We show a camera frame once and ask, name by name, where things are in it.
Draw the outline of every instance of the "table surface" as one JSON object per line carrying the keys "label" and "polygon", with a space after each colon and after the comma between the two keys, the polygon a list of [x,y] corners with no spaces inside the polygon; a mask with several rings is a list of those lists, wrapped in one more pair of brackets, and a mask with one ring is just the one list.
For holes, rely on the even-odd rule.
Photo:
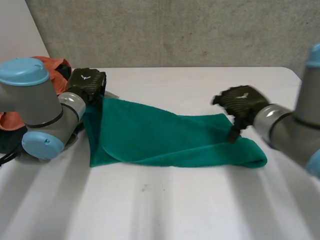
{"label": "table surface", "polygon": [[[179,115],[222,113],[212,97],[252,85],[293,108],[300,79],[282,67],[100,68],[106,90]],[[260,169],[89,168],[86,134],[45,165],[15,161],[0,170],[1,240],[316,240],[320,184],[252,128]]]}

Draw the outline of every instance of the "green towel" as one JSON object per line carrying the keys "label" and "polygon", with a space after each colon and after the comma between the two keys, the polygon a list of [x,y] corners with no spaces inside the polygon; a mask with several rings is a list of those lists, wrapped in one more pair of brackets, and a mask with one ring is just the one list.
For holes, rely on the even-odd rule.
{"label": "green towel", "polygon": [[90,166],[126,162],[184,168],[237,165],[259,168],[267,158],[244,137],[227,142],[232,126],[224,114],[181,116],[152,106],[104,98],[88,107],[83,123]]}

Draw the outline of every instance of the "light blue cap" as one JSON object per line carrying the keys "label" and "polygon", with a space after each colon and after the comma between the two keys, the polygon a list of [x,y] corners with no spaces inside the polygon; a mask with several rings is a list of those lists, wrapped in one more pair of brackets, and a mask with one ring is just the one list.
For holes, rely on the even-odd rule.
{"label": "light blue cap", "polygon": [[305,65],[310,68],[320,68],[320,43],[315,44],[311,48]]}
{"label": "light blue cap", "polygon": [[306,169],[311,175],[320,179],[320,149],[311,156]]}
{"label": "light blue cap", "polygon": [[65,147],[60,139],[40,131],[28,131],[21,143],[28,154],[46,160],[57,157]]}
{"label": "light blue cap", "polygon": [[0,65],[0,83],[12,86],[33,86],[49,79],[42,61],[32,58],[15,58]]}

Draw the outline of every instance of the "gray wall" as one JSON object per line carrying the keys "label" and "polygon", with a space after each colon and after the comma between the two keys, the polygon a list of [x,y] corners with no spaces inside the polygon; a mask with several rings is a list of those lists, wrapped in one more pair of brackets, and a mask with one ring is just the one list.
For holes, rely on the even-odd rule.
{"label": "gray wall", "polygon": [[26,0],[73,67],[282,66],[320,42],[319,0]]}

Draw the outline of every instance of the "red fabric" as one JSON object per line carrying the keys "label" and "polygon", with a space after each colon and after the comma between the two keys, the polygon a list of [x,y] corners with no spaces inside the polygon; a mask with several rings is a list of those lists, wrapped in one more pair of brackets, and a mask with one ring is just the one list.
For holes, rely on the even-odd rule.
{"label": "red fabric", "polygon": [[[44,63],[45,68],[50,74],[50,79],[52,81],[53,87],[57,95],[63,93],[66,90],[67,80],[56,71],[56,68],[59,65],[67,65],[70,67],[70,64],[67,60],[63,58],[50,58],[46,56],[34,56],[33,58],[39,59]],[[19,113],[17,112],[0,112],[0,129],[6,131],[13,131],[24,126]]]}

